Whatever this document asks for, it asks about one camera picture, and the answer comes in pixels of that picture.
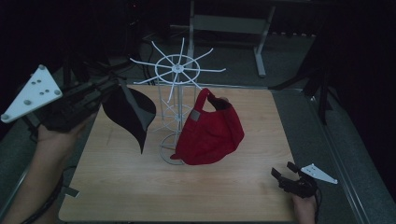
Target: wooden table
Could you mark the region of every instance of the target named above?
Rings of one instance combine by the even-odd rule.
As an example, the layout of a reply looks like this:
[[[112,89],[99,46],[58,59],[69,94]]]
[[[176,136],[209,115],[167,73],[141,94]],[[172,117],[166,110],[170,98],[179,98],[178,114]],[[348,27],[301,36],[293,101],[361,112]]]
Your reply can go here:
[[[157,87],[133,86],[157,104]],[[184,104],[193,104],[193,87]],[[172,133],[161,118],[151,123],[143,154],[132,135],[101,110],[60,210],[64,221],[288,221],[289,194],[277,186],[271,168],[288,175],[293,161],[272,93],[209,88],[233,104],[245,130],[239,148],[209,165],[172,165],[159,145]],[[168,87],[162,91],[169,92]]]

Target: rotating display stand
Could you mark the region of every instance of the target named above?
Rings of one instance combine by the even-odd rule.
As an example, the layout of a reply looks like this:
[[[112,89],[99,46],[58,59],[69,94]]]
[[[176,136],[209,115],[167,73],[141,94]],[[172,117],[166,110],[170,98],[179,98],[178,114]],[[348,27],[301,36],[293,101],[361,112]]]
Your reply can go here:
[[[174,164],[184,164],[183,161],[171,160],[170,156],[175,153],[177,140],[183,128],[183,121],[187,118],[192,110],[193,105],[185,105],[183,102],[183,86],[193,84],[194,99],[196,98],[196,89],[201,90],[202,88],[198,85],[197,79],[201,72],[214,72],[219,73],[225,71],[225,68],[220,70],[213,69],[202,69],[198,60],[204,58],[212,52],[213,49],[207,53],[193,59],[183,54],[184,50],[184,38],[181,43],[179,54],[165,55],[152,41],[152,46],[158,50],[163,56],[157,63],[143,63],[136,61],[131,58],[134,63],[140,63],[144,65],[154,66],[155,77],[146,79],[141,82],[135,82],[134,84],[144,84],[152,80],[157,80],[158,93],[161,105],[161,119],[163,126],[154,132],[166,128],[173,133],[167,135],[160,143],[160,154],[164,161]],[[170,86],[171,90],[167,100],[163,99],[162,86]]]

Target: white tracker bracket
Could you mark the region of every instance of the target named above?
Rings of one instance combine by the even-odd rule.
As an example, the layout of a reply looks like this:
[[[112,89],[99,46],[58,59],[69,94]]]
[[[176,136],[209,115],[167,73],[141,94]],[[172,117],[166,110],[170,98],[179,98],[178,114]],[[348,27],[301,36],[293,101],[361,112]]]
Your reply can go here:
[[[1,115],[4,123],[18,119],[63,96],[46,66],[40,64],[21,92]]]
[[[315,179],[323,180],[332,184],[338,183],[338,180],[332,178],[331,176],[321,171],[317,166],[315,166],[314,163],[301,168],[301,171],[307,175],[314,177]]]

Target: dark background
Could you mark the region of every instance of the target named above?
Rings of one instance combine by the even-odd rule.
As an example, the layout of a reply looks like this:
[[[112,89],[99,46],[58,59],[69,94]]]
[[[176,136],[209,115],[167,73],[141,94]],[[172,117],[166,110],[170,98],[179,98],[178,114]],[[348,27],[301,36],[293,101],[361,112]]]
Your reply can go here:
[[[271,32],[317,36],[296,76],[314,67],[331,71],[330,83],[340,104],[395,198],[396,1],[272,2],[278,8]],[[206,3],[197,1],[197,9],[206,10]],[[112,55],[135,55],[145,25],[166,39],[168,25],[188,24],[190,11],[189,1],[180,0],[3,0],[0,4],[1,111],[6,111],[39,64],[55,72],[67,59],[75,74],[86,79],[89,74],[81,54],[101,63]],[[11,125],[0,123],[0,137]]]

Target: table top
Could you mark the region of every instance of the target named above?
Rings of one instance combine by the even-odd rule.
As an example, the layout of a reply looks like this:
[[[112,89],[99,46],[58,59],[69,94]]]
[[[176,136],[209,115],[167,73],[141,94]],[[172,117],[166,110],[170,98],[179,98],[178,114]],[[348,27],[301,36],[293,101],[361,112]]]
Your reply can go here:
[[[174,131],[159,116],[159,90],[136,86],[157,105],[143,154],[134,137],[101,109],[60,210],[64,221],[289,221],[291,198],[271,176],[275,167],[290,176],[293,161],[272,93],[267,90],[209,88],[233,104],[245,131],[238,149],[221,161],[190,166],[167,163],[160,143]],[[183,107],[193,107],[194,87],[183,88]],[[214,110],[205,104],[205,110]]]

